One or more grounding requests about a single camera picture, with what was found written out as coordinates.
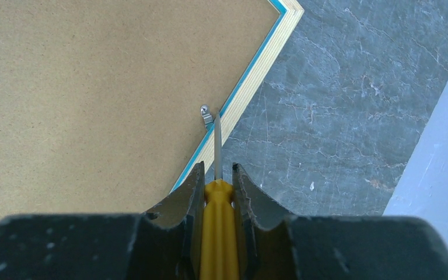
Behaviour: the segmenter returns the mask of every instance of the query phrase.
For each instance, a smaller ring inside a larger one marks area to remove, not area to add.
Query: fiberboard backing
[[[278,16],[266,0],[0,0],[0,218],[141,212]]]

